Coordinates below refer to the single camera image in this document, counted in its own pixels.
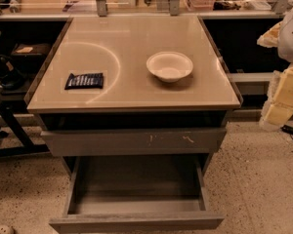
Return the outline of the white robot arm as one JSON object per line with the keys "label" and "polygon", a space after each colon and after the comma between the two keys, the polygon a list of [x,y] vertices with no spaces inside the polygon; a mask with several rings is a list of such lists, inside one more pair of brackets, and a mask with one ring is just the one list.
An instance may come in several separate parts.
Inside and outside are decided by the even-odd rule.
{"label": "white robot arm", "polygon": [[284,71],[274,71],[270,80],[267,100],[260,118],[260,126],[267,131],[283,127],[293,115],[293,8],[282,22],[261,35],[257,44],[277,48],[278,56],[289,62]]}

